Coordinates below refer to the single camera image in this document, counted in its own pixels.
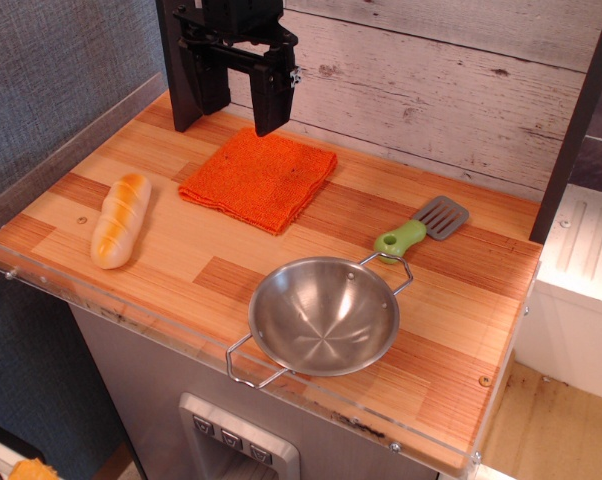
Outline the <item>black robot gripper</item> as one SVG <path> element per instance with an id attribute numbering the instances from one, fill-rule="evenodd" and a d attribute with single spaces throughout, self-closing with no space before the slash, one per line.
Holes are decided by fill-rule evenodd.
<path id="1" fill-rule="evenodd" d="M 289 121 L 300 69 L 294 54 L 298 39 L 279 23 L 283 10 L 277 0 L 201 1 L 176 8 L 173 15 L 182 24 L 181 62 L 203 115 L 231 101 L 227 68 L 210 45 L 248 42 L 269 47 L 249 72 L 256 135 L 264 137 Z"/>

